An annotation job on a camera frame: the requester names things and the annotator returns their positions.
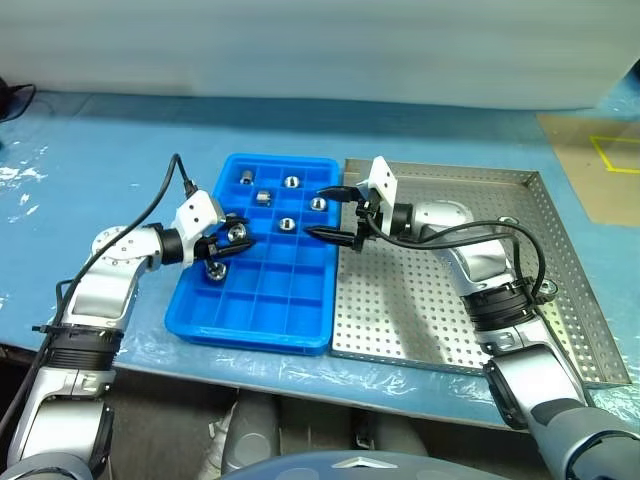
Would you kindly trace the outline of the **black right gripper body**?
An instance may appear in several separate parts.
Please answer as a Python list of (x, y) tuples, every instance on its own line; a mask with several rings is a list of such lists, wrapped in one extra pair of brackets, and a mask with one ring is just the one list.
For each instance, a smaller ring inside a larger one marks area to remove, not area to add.
[(351, 188), (351, 197), (357, 202), (357, 229), (352, 249), (361, 251), (366, 240), (376, 240), (378, 237), (376, 231), (380, 227), (380, 221), (377, 217), (381, 213), (382, 197), (376, 189), (368, 189), (362, 193), (356, 187)]

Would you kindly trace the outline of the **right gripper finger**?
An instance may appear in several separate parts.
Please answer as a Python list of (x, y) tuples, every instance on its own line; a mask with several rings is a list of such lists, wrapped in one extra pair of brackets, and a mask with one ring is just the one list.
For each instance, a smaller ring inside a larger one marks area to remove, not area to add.
[(362, 199), (362, 194), (357, 187), (346, 185), (322, 188), (318, 191), (318, 196), (341, 203), (359, 202)]
[(308, 226), (304, 231), (312, 238), (328, 244), (353, 248), (356, 243), (356, 236), (352, 232), (340, 230), (330, 226)]

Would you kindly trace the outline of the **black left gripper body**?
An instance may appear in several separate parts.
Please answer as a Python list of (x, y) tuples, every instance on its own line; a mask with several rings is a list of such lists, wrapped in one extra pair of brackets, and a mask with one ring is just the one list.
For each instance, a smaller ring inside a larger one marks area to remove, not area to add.
[(194, 244), (195, 260), (213, 260), (229, 257), (231, 254), (232, 249), (227, 244), (220, 243), (216, 228), (210, 233), (204, 234)]

